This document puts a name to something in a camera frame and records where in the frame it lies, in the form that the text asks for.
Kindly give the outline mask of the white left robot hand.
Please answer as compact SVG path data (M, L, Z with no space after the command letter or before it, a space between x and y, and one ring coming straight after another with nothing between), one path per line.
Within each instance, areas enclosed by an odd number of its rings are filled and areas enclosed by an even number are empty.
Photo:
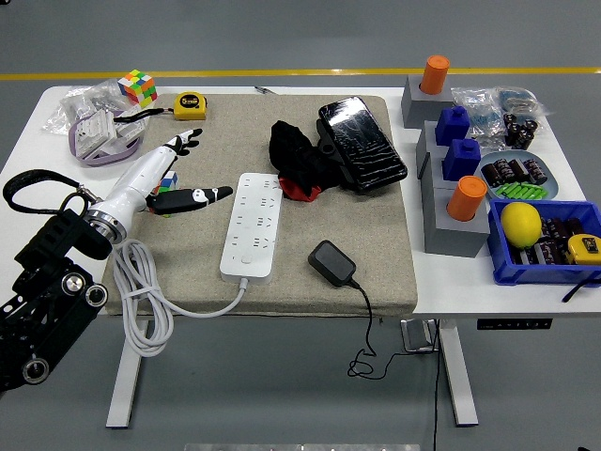
M180 156L199 144L200 129L180 133L167 143L140 157L120 177L104 200L91 206L87 215L108 215L124 224L135 212L150 209L156 214L173 214L200 210L233 193L229 186L192 188L154 194L163 177Z

